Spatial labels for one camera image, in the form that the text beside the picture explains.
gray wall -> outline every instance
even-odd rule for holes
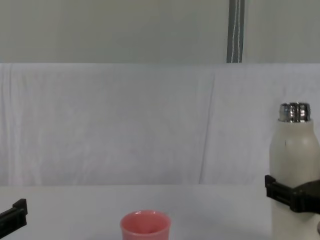
[[[319,0],[246,0],[243,62],[320,63]]]
[[[1,0],[0,62],[226,62],[228,0]]]

white bottle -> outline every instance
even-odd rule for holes
[[[284,103],[270,145],[270,175],[294,188],[320,179],[320,146],[308,103]],[[272,240],[320,240],[320,215],[295,213],[271,200]]]

silver cap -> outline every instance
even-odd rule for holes
[[[279,121],[285,123],[304,123],[310,121],[310,104],[306,102],[281,104]]]

white tabletop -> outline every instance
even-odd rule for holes
[[[0,211],[27,199],[27,226],[8,240],[121,240],[125,214],[155,209],[172,219],[170,240],[268,240],[264,186],[112,185],[0,187]]]

